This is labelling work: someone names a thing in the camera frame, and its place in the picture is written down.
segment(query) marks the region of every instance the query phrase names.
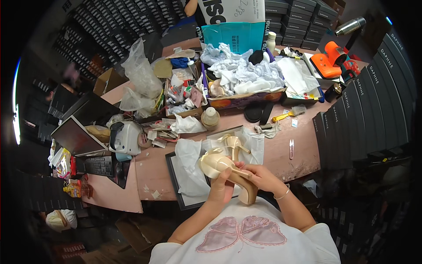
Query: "orange machine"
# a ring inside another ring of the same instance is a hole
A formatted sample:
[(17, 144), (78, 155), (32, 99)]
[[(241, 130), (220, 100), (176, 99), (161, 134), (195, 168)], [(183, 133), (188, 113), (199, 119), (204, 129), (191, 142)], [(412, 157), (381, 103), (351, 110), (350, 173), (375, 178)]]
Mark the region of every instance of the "orange machine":
[(325, 45), (326, 54), (315, 54), (311, 62), (322, 78), (332, 80), (340, 77), (341, 65), (346, 61), (347, 54), (334, 41)]

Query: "person's left hand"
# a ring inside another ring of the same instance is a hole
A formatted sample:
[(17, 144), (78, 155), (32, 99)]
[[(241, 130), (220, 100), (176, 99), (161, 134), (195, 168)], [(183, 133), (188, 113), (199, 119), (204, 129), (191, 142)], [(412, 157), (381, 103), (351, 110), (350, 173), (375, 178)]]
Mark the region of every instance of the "person's left hand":
[(220, 173), (217, 179), (211, 180), (211, 190), (208, 195), (208, 202), (218, 206), (224, 206), (233, 196), (235, 184), (227, 179), (232, 173), (231, 168), (227, 168)]

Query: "computer monitor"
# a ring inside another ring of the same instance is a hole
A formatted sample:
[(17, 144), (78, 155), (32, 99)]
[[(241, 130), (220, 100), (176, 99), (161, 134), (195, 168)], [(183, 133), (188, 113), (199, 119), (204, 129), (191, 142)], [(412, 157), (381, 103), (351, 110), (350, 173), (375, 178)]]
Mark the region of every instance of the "computer monitor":
[(65, 120), (73, 115), (82, 125), (92, 125), (95, 122), (96, 125), (105, 126), (110, 118), (118, 113), (120, 113), (119, 108), (93, 92), (87, 92), (62, 115), (61, 119)]
[(57, 85), (50, 102), (48, 113), (56, 118), (61, 116), (78, 100), (78, 97), (61, 84)]
[(51, 137), (75, 157), (108, 150), (73, 115), (56, 128)]

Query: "yellow brush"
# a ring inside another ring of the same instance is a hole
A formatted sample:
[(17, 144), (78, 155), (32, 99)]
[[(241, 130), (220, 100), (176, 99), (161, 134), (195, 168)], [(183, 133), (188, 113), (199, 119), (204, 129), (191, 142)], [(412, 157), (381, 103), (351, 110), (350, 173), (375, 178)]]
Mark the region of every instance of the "yellow brush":
[(304, 112), (306, 112), (306, 107), (304, 105), (301, 104), (298, 106), (294, 106), (292, 107), (292, 110), (288, 112), (287, 114), (282, 114), (277, 117), (273, 117), (273, 122), (283, 120), (286, 117), (295, 117), (297, 115), (303, 114)]

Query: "person's right hand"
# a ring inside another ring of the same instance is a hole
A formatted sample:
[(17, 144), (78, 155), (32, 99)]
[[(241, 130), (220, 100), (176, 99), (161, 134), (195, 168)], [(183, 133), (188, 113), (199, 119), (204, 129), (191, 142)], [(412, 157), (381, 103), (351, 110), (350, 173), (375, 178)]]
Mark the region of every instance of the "person's right hand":
[(284, 183), (263, 165), (244, 162), (235, 162), (235, 165), (242, 170), (251, 171), (253, 173), (251, 182), (263, 191), (275, 193), (284, 186)]

